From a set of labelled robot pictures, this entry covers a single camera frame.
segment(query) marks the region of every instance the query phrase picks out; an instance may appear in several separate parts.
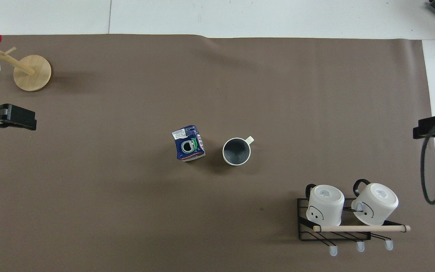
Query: round wooden base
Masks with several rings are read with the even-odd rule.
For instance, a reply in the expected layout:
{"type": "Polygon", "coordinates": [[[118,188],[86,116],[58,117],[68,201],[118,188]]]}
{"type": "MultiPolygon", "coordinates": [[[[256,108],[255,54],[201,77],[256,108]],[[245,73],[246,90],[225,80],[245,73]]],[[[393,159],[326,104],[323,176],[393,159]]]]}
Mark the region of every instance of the round wooden base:
{"type": "Polygon", "coordinates": [[[25,91],[38,91],[43,88],[51,77],[51,66],[48,60],[39,55],[23,57],[20,62],[35,71],[31,76],[21,69],[15,68],[12,73],[14,82],[25,91]]]}

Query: blue carton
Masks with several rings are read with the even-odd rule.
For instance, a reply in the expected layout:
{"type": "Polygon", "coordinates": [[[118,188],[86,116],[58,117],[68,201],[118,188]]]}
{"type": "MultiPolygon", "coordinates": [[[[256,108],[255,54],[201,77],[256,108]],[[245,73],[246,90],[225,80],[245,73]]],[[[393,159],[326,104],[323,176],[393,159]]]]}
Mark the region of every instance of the blue carton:
{"type": "Polygon", "coordinates": [[[206,156],[201,135],[196,126],[189,125],[171,133],[177,149],[177,159],[188,162],[206,156]]]}

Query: brown paper backdrop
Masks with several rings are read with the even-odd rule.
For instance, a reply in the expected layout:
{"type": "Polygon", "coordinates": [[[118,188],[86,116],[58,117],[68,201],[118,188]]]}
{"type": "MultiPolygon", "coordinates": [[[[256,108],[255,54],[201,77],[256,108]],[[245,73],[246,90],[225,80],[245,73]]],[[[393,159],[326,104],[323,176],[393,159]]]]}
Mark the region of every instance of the brown paper backdrop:
{"type": "MultiPolygon", "coordinates": [[[[0,271],[435,271],[435,206],[421,194],[417,120],[430,116],[421,41],[5,36],[53,77],[26,93],[2,64],[0,104],[36,131],[0,129],[0,271]],[[195,124],[207,156],[176,160],[195,124]],[[253,136],[240,167],[221,157],[253,136]],[[408,233],[383,241],[297,239],[309,183],[352,197],[385,184],[408,233]]],[[[431,194],[435,154],[428,155],[431,194]]]]}

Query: white floor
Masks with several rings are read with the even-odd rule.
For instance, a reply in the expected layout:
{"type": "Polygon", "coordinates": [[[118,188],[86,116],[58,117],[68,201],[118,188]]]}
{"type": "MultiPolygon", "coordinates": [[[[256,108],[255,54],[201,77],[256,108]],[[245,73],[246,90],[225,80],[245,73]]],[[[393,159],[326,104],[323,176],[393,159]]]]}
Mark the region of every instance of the white floor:
{"type": "Polygon", "coordinates": [[[435,115],[435,14],[426,8],[427,3],[427,0],[0,0],[0,34],[420,39],[424,40],[430,103],[435,115]]]}

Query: black cable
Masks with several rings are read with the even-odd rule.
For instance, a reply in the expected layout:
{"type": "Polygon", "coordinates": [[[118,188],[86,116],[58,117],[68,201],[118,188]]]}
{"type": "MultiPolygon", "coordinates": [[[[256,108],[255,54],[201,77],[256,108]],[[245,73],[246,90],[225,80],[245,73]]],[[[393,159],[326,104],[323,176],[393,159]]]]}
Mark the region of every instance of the black cable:
{"type": "Polygon", "coordinates": [[[427,143],[429,142],[429,139],[432,137],[432,135],[434,133],[435,133],[435,126],[433,126],[432,129],[430,129],[430,131],[425,136],[424,142],[423,142],[423,148],[421,150],[421,186],[423,187],[424,198],[426,199],[426,201],[430,205],[434,205],[435,204],[435,199],[434,200],[430,200],[429,196],[427,195],[426,181],[425,181],[425,177],[424,177],[424,161],[425,161],[427,143]]]}

